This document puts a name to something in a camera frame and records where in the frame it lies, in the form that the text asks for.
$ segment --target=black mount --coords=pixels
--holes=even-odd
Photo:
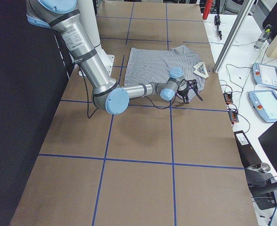
[[[187,94],[189,93],[190,89],[192,89],[196,96],[203,101],[202,97],[198,94],[198,86],[197,86],[197,81],[196,79],[193,80],[187,80],[187,87],[184,90],[178,90],[177,94],[180,95],[182,97],[182,100],[184,101],[185,104],[189,104],[189,98],[187,96]]]
[[[219,30],[219,26],[220,26],[220,16],[219,16],[219,13],[220,13],[220,0],[216,0],[215,5],[216,5],[217,15],[215,16],[214,23],[217,26],[217,28],[216,28],[217,35],[219,36],[219,38],[221,40],[222,39],[222,33]]]

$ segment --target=gray striped cloth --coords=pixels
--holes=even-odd
[[[147,50],[131,48],[124,79],[125,86],[149,82],[166,83],[169,70],[180,67],[186,80],[197,80],[198,92],[204,89],[205,79],[194,74],[193,66],[200,62],[198,54],[185,45],[167,50]],[[196,96],[193,90],[188,93],[189,101]]]

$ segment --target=blue tape grid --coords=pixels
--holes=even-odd
[[[129,20],[129,26],[128,26],[127,38],[126,38],[126,43],[125,43],[125,45],[127,45],[127,42],[128,42],[129,30],[130,30],[130,25],[131,25],[131,20],[132,20],[133,9],[134,9],[134,2],[133,2],[133,4],[132,4],[132,10],[131,10],[131,15],[130,15],[130,20]]]
[[[64,155],[64,154],[38,154],[38,155],[39,156],[48,156],[48,157],[71,158],[71,159],[91,159],[91,160],[102,160],[102,161],[106,160],[106,161],[145,163],[145,164],[172,165],[172,162],[164,162],[164,161],[141,161],[141,160],[133,160],[133,159],[99,158],[99,157]],[[202,165],[202,164],[190,164],[190,163],[179,163],[179,162],[175,162],[174,166],[244,170],[243,167],[235,167],[235,166],[215,166],[215,165]]]
[[[114,18],[114,19],[134,19],[134,20],[167,20],[167,19],[154,19],[154,18],[136,18],[136,17],[119,17],[119,16],[96,16],[96,18]],[[188,22],[203,22],[202,20],[177,20],[168,19],[168,21],[188,21]]]
[[[122,19],[130,19],[129,21],[129,26],[128,26],[128,31],[127,31],[127,38],[126,39],[118,39],[118,38],[102,38],[102,39],[116,39],[116,40],[125,40],[125,45],[127,45],[128,40],[138,40],[138,39],[129,39],[129,31],[130,31],[130,25],[131,25],[131,20],[132,19],[145,19],[145,20],[164,20],[166,21],[166,29],[167,29],[167,50],[169,50],[169,27],[168,27],[168,21],[191,21],[191,20],[171,20],[168,19],[168,9],[167,9],[167,4],[165,5],[166,9],[166,18],[165,19],[147,19],[147,18],[133,18],[133,9],[134,9],[134,3],[132,5],[131,9],[131,16],[130,18],[127,17],[105,17],[105,16],[99,16],[99,17],[105,17],[105,18],[122,18]],[[138,40],[138,41],[163,41],[163,40]],[[189,42],[189,41],[184,41],[185,43],[204,43],[208,44],[208,42]],[[121,66],[114,66],[114,67],[120,67],[120,76],[119,76],[119,81],[121,81],[121,76],[122,76],[122,69],[125,68],[126,66],[123,66],[125,55],[123,56],[122,59],[122,65]],[[64,100],[62,99],[61,101],[65,102],[78,102],[78,103],[86,103],[86,101],[76,101],[76,100]],[[151,105],[130,105],[130,106],[135,106],[135,107],[154,107]],[[138,161],[138,160],[127,160],[127,159],[113,159],[113,158],[107,158],[107,151],[109,147],[109,142],[110,142],[110,136],[111,136],[111,131],[112,131],[112,125],[114,121],[114,115],[112,115],[111,122],[110,122],[110,127],[109,127],[109,132],[108,132],[108,138],[107,138],[107,144],[106,144],[106,150],[104,154],[104,158],[98,158],[98,157],[88,157],[88,156],[72,156],[72,155],[58,155],[58,154],[39,154],[39,156],[50,156],[50,157],[65,157],[65,158],[80,158],[80,159],[92,159],[92,160],[101,160],[103,161],[102,165],[102,170],[101,170],[101,175],[100,175],[100,181],[99,181],[99,186],[98,186],[98,193],[97,193],[97,198],[96,198],[96,203],[95,203],[95,209],[94,209],[94,214],[93,214],[93,220],[92,220],[92,226],[95,224],[96,220],[96,214],[97,214],[97,209],[98,209],[98,201],[99,201],[99,196],[101,192],[101,186],[102,186],[102,180],[103,180],[103,175],[105,171],[105,165],[106,161],[123,161],[123,162],[135,162],[135,163],[149,163],[149,164],[165,164],[165,165],[171,165],[172,167],[172,182],[173,182],[173,211],[174,211],[174,226],[177,226],[177,210],[176,210],[176,187],[175,187],[175,165],[177,166],[187,166],[187,167],[206,167],[206,168],[220,168],[220,169],[235,169],[235,170],[243,170],[244,168],[241,167],[229,167],[229,166],[214,166],[214,165],[200,165],[200,164],[186,164],[186,163],[176,163],[174,162],[174,145],[173,145],[173,118],[172,118],[172,109],[185,109],[185,110],[199,110],[199,111],[214,111],[214,112],[227,112],[226,110],[215,110],[215,109],[198,109],[198,108],[184,108],[184,107],[169,107],[170,109],[170,130],[171,130],[171,160],[172,162],[159,162],[159,161]]]
[[[75,102],[75,103],[87,103],[87,101],[83,101],[83,100],[65,100],[65,99],[61,99],[62,102]],[[154,107],[153,105],[132,105],[129,104],[129,106],[132,107]],[[205,109],[205,108],[192,108],[192,107],[173,107],[171,106],[172,109],[182,109],[182,110],[194,110],[194,111],[208,111],[208,112],[228,112],[227,110],[218,110],[218,109]]]
[[[122,66],[124,64],[124,59],[125,59],[125,55],[123,55]],[[122,70],[123,70],[122,66],[121,66],[121,69],[120,69],[120,76],[119,76],[118,84],[120,84],[120,81],[121,81]],[[97,193],[97,198],[96,198],[96,203],[95,203],[95,210],[94,210],[94,213],[93,213],[93,218],[92,218],[92,223],[91,223],[92,226],[95,225],[96,214],[97,214],[97,209],[98,209],[98,201],[99,201],[100,192],[101,192],[102,180],[103,180],[103,175],[104,175],[104,170],[105,170],[105,163],[106,163],[106,160],[107,160],[106,157],[107,157],[107,151],[108,151],[108,146],[109,146],[109,142],[110,142],[110,136],[111,136],[111,130],[112,130],[112,124],[113,124],[113,122],[114,122],[114,114],[111,116],[111,121],[110,121],[110,126],[109,126],[109,132],[108,132],[108,138],[107,138],[107,143],[106,143],[106,149],[105,149],[105,154],[104,154],[104,158],[103,158],[101,177],[100,177],[100,182],[99,182],[99,186],[98,186],[98,193]]]

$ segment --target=table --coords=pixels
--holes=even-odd
[[[214,66],[199,6],[105,1],[97,21],[120,84],[131,47],[185,43]],[[201,96],[165,110],[136,99],[123,114],[88,120],[73,74],[11,225],[256,226],[217,75]]]
[[[224,43],[230,30],[231,27],[236,19],[236,16],[234,15],[221,15],[221,26],[220,29],[222,30],[222,35],[223,38],[220,40],[217,35],[216,35],[216,28],[214,25],[214,16],[215,15],[209,15],[208,19],[204,21],[204,25],[207,31],[207,35],[209,38],[209,42],[211,44],[211,50],[213,54],[214,61],[217,60],[220,51],[222,50],[223,45],[220,43]],[[243,24],[242,29],[239,32],[239,35],[236,38],[236,41],[234,42],[234,45],[242,45],[242,44],[248,44],[251,42],[254,42],[258,39],[258,37],[261,34],[260,28],[257,26],[254,18],[252,16],[248,16]],[[228,85],[230,85],[233,90],[238,90],[241,91],[239,87],[236,85],[232,84],[229,82],[229,76],[226,71],[226,64],[233,64],[238,67],[251,67],[253,63],[256,61],[260,63],[263,61],[263,63],[269,62],[270,65],[275,65],[277,66],[277,59],[273,60],[273,58],[268,58],[265,53],[265,49],[268,45],[263,45],[263,50],[257,50],[253,48],[253,43],[250,45],[246,46],[233,46],[230,53],[228,54],[228,57],[226,58],[221,70],[219,71],[219,78],[221,84],[225,84],[225,80]],[[237,83],[241,86],[243,86],[245,79],[247,78],[250,69],[249,68],[244,68],[244,69],[238,69],[234,68],[232,66],[229,66],[229,72],[231,75],[231,79],[234,83]],[[247,118],[247,120],[251,123],[251,128],[250,130],[246,133],[249,141],[251,142],[253,148],[255,149],[256,153],[260,157],[260,159],[263,162],[268,163],[271,166],[271,163],[269,159],[267,158],[266,154],[264,153],[259,141],[258,137],[266,131],[272,123],[264,123],[255,110],[253,109],[249,99],[247,92],[250,90],[261,90],[261,89],[268,89],[263,86],[256,86],[253,82],[253,78],[251,74],[247,78],[247,83],[246,86],[244,87],[244,91],[241,97],[240,101],[240,110],[239,113],[241,113],[244,117]],[[238,106],[239,104],[239,99],[240,99],[240,94],[236,94],[233,97],[234,103]],[[233,131],[247,131],[248,129],[248,124],[247,122],[242,118],[239,117],[240,123],[237,123],[233,127]],[[276,176],[277,173],[272,168],[271,173],[273,176]],[[257,206],[256,203],[254,203],[254,208],[256,211],[257,219],[259,225],[266,225],[269,221],[269,217],[271,216],[273,209],[269,210],[260,210]],[[273,220],[273,226],[277,226],[277,213],[274,217]]]

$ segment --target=wire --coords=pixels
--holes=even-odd
[[[152,103],[152,105],[153,105],[154,107],[156,107],[157,109],[159,109],[159,110],[164,110],[164,109],[167,109],[167,108],[171,107],[172,104],[174,104],[174,101],[175,101],[175,99],[176,99],[176,94],[175,94],[174,99],[173,99],[173,101],[171,102],[171,104],[169,104],[169,106],[166,106],[166,107],[158,107],[158,106],[156,106],[156,105],[153,103],[153,101],[152,101],[149,97],[145,97],[145,98],[147,98],[148,100],[150,100],[150,102]]]
[[[264,54],[263,54],[263,57],[262,57],[261,63],[263,63],[263,59],[264,59],[264,56],[265,56],[266,51],[268,50],[268,48],[269,48],[269,46],[267,46],[267,47],[266,47],[266,50],[265,50],[265,52],[264,52]]]
[[[277,59],[277,57],[276,57],[276,58],[273,58],[272,60],[270,60],[270,61],[268,61],[268,62],[266,62],[266,63],[264,63],[264,64],[268,64],[268,63],[270,63],[271,61],[273,61],[273,60],[275,60],[275,59]]]
[[[243,115],[241,115],[239,113],[238,113],[238,115],[240,115],[242,118],[244,118],[247,121],[247,123],[248,123],[248,130],[246,132],[244,132],[244,133],[247,133],[248,131],[250,131],[251,124],[250,124],[250,122]]]
[[[220,85],[220,86],[226,86],[226,87],[225,87],[225,89],[226,89],[227,87],[229,87],[229,88],[231,89],[231,93],[233,92],[232,87],[230,87],[230,86],[229,86],[229,85],[227,85],[227,84],[222,84],[222,85]]]
[[[261,181],[261,182],[252,184],[252,185],[250,185],[250,186],[248,186],[248,187],[253,187],[253,185],[259,185],[259,184],[265,183],[266,181],[268,181],[268,180],[270,180],[270,179],[272,179],[272,178],[275,178],[275,177],[277,177],[277,175],[276,175],[276,176],[273,176],[273,177],[270,177],[270,178],[268,178],[268,179],[266,179],[266,180],[264,180],[264,181]]]
[[[227,81],[225,81],[225,80],[222,80],[222,79],[221,79],[221,80],[219,80],[219,81],[223,81],[223,82],[225,82],[225,84],[228,84]]]
[[[241,45],[232,45],[232,46],[248,46],[250,44],[253,44],[253,43],[256,43],[257,41],[253,41],[251,43],[248,43],[248,44],[241,44]],[[209,43],[214,43],[214,44],[218,44],[218,45],[224,45],[225,43],[219,43],[219,42],[213,42],[213,41],[210,41]]]
[[[262,199],[262,198],[272,198],[271,196],[263,196],[263,197],[252,197],[252,199]]]
[[[233,103],[229,103],[228,105],[233,105],[236,109],[234,109],[234,110],[236,110],[236,111],[238,111],[238,109],[237,109],[237,106],[236,105],[234,105]]]
[[[255,59],[255,62],[257,62],[257,60],[258,60],[258,58],[260,57],[260,55],[261,55],[262,51],[264,50],[264,48],[265,48],[265,46],[262,48],[262,50],[261,50],[261,52],[259,53],[258,57]],[[242,97],[242,94],[243,94],[244,87],[245,87],[245,85],[246,85],[246,83],[247,83],[248,78],[250,77],[251,72],[252,72],[252,68],[250,68],[250,71],[249,71],[249,73],[248,73],[248,75],[247,75],[247,77],[246,77],[246,79],[245,79],[244,85],[243,85],[243,87],[242,87],[242,92],[240,93],[240,97],[239,97],[238,110],[239,110],[239,108],[240,108],[241,97]]]
[[[272,222],[272,220],[273,220],[273,218],[274,218],[274,216],[275,216],[276,210],[277,210],[277,204],[276,204],[276,207],[275,207],[275,210],[274,210],[273,214],[272,214],[271,217],[270,217],[270,221],[269,221],[269,223],[268,223],[268,226],[271,226],[271,222]]]
[[[89,115],[89,111],[90,111],[90,97],[89,97],[89,94],[88,94],[88,88],[87,88],[87,83],[86,83],[86,80],[85,80],[85,74],[84,74],[84,71],[82,70],[82,68],[79,66],[81,72],[82,72],[82,77],[83,77],[83,80],[84,80],[84,84],[85,84],[85,89],[86,89],[86,97],[87,97],[87,118],[91,118],[93,116],[93,114],[97,111],[98,108],[96,108],[93,113],[91,115]]]
[[[229,69],[228,69],[228,65],[233,66],[233,67],[235,67],[235,68],[239,68],[239,69],[242,69],[242,68],[249,68],[249,69],[250,69],[250,71],[249,71],[249,73],[248,73],[248,75],[247,75],[247,77],[246,77],[246,79],[245,79],[245,82],[244,82],[244,85],[243,85],[243,86],[239,86],[238,84],[234,83],[234,82],[231,80],[231,75],[230,75],[230,72],[229,72]],[[235,84],[236,86],[238,86],[238,87],[241,89],[241,91],[239,91],[239,93],[240,93],[239,104],[238,104],[238,109],[239,109],[239,107],[240,107],[241,96],[242,96],[244,87],[245,87],[245,85],[246,85],[246,82],[247,82],[247,80],[248,80],[248,78],[249,78],[249,76],[250,76],[250,73],[251,73],[251,71],[252,71],[252,68],[251,68],[251,67],[237,67],[237,66],[235,66],[235,65],[227,64],[227,65],[226,65],[226,69],[227,69],[227,74],[228,74],[229,81],[230,81],[231,83]]]

